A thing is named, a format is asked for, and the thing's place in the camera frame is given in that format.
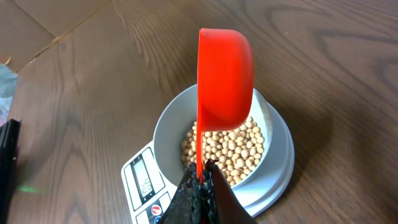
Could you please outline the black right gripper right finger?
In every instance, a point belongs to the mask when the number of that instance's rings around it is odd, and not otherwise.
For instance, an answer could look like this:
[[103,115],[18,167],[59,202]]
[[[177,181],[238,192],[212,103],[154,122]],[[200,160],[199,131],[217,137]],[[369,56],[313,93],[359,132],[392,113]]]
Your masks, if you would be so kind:
[[205,170],[210,172],[213,181],[218,223],[257,224],[238,202],[228,181],[215,162],[207,161]]

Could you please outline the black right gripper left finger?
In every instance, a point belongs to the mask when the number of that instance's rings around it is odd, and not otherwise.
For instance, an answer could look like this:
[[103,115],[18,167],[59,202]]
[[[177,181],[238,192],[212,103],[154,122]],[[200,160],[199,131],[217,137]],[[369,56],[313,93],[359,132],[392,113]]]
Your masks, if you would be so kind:
[[201,223],[202,214],[198,186],[196,164],[192,163],[186,167],[169,207],[158,224]]

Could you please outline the red plastic measuring scoop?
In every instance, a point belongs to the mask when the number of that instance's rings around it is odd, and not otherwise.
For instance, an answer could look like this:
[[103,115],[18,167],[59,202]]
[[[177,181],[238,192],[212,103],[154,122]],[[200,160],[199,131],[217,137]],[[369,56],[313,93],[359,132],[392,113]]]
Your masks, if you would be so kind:
[[206,131],[228,131],[249,115],[254,60],[248,39],[231,29],[202,28],[197,60],[197,178],[203,182],[202,139]]

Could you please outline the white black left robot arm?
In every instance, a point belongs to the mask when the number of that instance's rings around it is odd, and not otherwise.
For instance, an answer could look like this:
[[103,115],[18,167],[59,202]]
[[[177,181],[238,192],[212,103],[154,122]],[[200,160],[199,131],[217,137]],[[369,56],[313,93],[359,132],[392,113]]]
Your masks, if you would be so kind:
[[14,119],[1,126],[1,223],[6,219],[12,195],[20,126],[21,122]]

